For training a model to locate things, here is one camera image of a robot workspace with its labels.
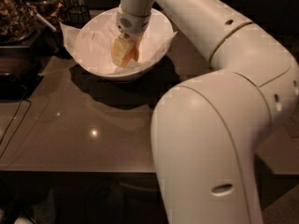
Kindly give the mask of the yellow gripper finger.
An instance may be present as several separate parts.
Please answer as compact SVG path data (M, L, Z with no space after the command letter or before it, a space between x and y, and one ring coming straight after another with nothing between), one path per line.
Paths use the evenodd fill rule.
M138 59L139 59L139 48L140 48L140 44L141 44L141 41L143 39L143 36L138 36L138 37L135 37L133 39L133 43L134 43L134 60L137 62Z
M121 67L124 57L134 46L133 41L128 35L119 35L115 38L111 47L112 62Z

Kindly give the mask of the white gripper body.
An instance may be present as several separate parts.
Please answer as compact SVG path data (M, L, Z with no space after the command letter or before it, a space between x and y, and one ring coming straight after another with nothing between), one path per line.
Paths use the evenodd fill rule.
M125 12L121 7L117 8L116 25L121 33L129 36L141 36L147 30L151 14L147 16L135 16Z

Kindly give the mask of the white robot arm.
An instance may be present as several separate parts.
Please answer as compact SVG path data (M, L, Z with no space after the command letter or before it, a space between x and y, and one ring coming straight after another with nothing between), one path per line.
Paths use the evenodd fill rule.
M256 147L295 109L298 64L220 0L121 0L119 29L144 32L158 4L213 67L156 105L151 148L169 224L263 224Z

